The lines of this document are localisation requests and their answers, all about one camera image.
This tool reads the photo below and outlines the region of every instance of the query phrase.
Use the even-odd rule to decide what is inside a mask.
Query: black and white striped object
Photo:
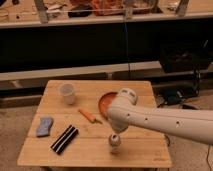
[[[78,134],[78,129],[70,125],[61,136],[52,144],[51,148],[57,154],[61,154],[66,146],[75,138]]]

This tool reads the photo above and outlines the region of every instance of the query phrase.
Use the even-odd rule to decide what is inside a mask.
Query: orange object on shelf
[[[92,0],[94,14],[99,15],[114,15],[123,12],[122,0]]]

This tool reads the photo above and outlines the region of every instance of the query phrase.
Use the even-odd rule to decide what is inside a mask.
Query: table leg
[[[41,166],[41,169],[44,171],[53,171],[50,167],[48,166]]]

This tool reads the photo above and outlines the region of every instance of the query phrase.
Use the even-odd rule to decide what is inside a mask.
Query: black panel
[[[158,60],[162,44],[213,40],[213,19],[0,30],[0,72]]]

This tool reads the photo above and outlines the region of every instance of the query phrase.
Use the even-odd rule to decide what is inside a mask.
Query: plate
[[[116,94],[117,94],[117,92],[106,93],[100,98],[100,100],[98,102],[99,111],[105,119],[108,118],[107,117],[107,108],[110,105],[110,103],[112,102],[112,100],[115,98]]]

